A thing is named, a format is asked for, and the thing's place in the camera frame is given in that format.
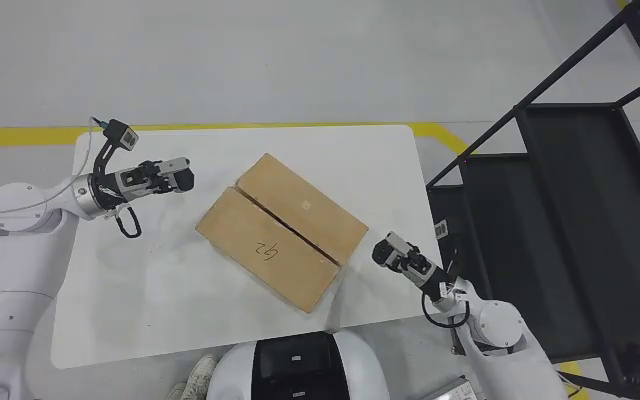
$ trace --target white sneaker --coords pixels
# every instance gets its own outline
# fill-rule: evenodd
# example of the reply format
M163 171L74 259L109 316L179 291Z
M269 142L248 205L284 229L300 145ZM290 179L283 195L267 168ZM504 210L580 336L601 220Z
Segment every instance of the white sneaker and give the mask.
M207 398L207 390L209 390L209 381L211 381L211 375L215 367L216 360L211 354L203 356L193 367L180 400L205 400Z
M169 390L169 394L165 400L180 400L182 397L182 392L184 392L184 388L187 386L185 382L176 383L173 385L171 390Z

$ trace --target stair step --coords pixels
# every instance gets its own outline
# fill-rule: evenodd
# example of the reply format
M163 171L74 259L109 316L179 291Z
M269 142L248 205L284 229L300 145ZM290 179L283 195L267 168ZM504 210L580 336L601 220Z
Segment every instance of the stair step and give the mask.
M640 338L640 146L609 104L535 104L518 125L567 267L605 338Z

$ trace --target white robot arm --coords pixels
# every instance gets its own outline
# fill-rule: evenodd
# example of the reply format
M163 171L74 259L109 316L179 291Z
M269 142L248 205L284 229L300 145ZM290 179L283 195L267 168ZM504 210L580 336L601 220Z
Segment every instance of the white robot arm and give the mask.
M567 399L556 370L512 304L481 299L470 282L450 277L394 232L375 246L372 257L380 266L405 275L422 291L423 311L429 321L457 330L487 398ZM451 325L434 321L424 308L426 297L441 315L462 319ZM510 349L510 353L485 355L476 342Z
M145 161L106 174L115 150L131 151L138 135L117 120L96 122L107 140L92 173L52 189L28 183L0 187L0 400L33 399L24 378L27 350L40 317L64 281L79 218L114 215L122 233L135 238L142 230L130 201L194 186L186 158ZM136 226L133 234L118 215L125 207Z

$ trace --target brown cardboard box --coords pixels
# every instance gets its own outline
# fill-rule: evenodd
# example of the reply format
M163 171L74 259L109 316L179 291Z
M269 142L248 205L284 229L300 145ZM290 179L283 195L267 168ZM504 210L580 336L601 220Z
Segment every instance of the brown cardboard box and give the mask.
M225 190L196 229L307 313L368 230L269 154Z
M338 265L349 261L369 229L271 154L262 156L236 186Z

